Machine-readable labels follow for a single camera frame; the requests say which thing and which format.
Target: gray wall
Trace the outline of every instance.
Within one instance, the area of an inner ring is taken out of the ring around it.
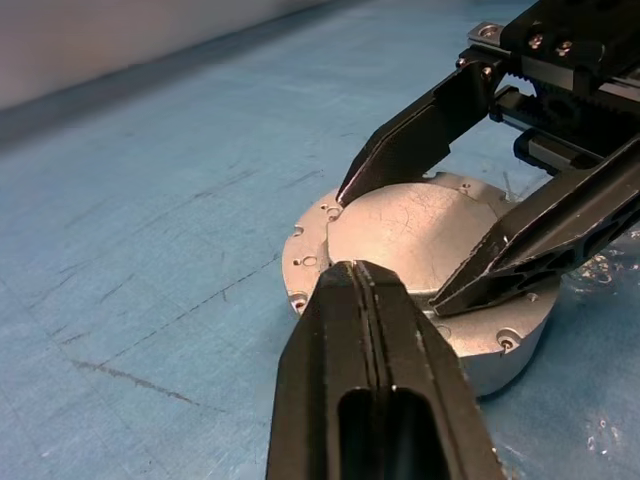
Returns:
[[[0,0],[0,108],[325,0]]]

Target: metal disc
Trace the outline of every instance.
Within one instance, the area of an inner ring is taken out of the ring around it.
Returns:
[[[344,211],[336,191],[298,221],[285,243],[283,275],[301,314],[330,262],[368,260],[394,270],[461,358],[477,395],[508,383],[531,358],[559,284],[497,307],[441,319],[428,299],[513,204],[478,180],[438,174],[368,193]]]

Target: metal flange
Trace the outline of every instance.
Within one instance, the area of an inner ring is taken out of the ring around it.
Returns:
[[[428,300],[514,204],[476,179],[449,173],[390,185],[342,209],[332,191],[298,221],[282,269],[289,301],[302,314],[320,273],[334,262],[367,260],[394,270],[451,344],[478,396],[506,385],[527,364],[559,282],[497,307],[439,318]]]

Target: cast metal part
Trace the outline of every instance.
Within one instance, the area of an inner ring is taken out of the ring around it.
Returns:
[[[272,418],[267,480],[505,478],[453,350],[369,262],[320,276]]]
[[[448,318],[435,315],[429,301],[513,205],[503,191],[452,174],[390,185],[344,210],[330,192],[302,216],[285,244],[290,302],[304,312],[320,274],[333,263],[365,259],[389,268],[461,358],[476,394],[492,393],[530,359],[559,281],[494,308]]]

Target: blue surface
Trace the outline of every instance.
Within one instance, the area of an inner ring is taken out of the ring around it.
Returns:
[[[333,4],[0,114],[0,479],[262,478],[285,238],[471,27],[523,8]],[[485,122],[442,169],[526,195],[515,137]],[[518,478],[640,477],[639,244],[567,280],[482,402]]]

